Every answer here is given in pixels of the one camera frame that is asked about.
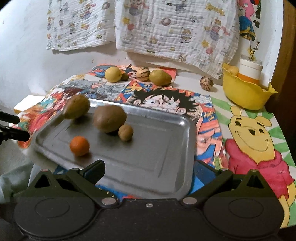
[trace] yellow bowl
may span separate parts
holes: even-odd
[[[243,81],[228,72],[230,65],[223,64],[223,90],[225,95],[235,104],[248,109],[260,110],[272,94],[278,93],[269,83],[268,90],[259,85]]]

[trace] metal tray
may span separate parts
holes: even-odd
[[[66,120],[59,113],[48,121],[35,136],[34,149],[66,169],[102,159],[106,173],[98,184],[137,197],[181,199],[189,192],[196,150],[192,121],[133,105],[90,101],[88,114],[80,119]],[[126,123],[134,129],[130,142],[93,126],[95,107],[105,104],[121,106],[126,112]],[[75,157],[69,148],[78,135],[90,143],[90,153],[83,157]]]

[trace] white cloth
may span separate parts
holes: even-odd
[[[118,0],[116,48],[192,64],[220,78],[239,41],[237,0]]]
[[[74,50],[115,41],[114,0],[49,0],[47,49]]]

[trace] orange fruit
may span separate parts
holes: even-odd
[[[89,152],[89,142],[82,136],[76,136],[70,142],[70,149],[75,156],[83,156]]]

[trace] white jar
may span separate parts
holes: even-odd
[[[252,61],[246,55],[242,55],[239,59],[238,77],[244,81],[254,84],[260,84],[260,77],[263,66],[262,61]]]

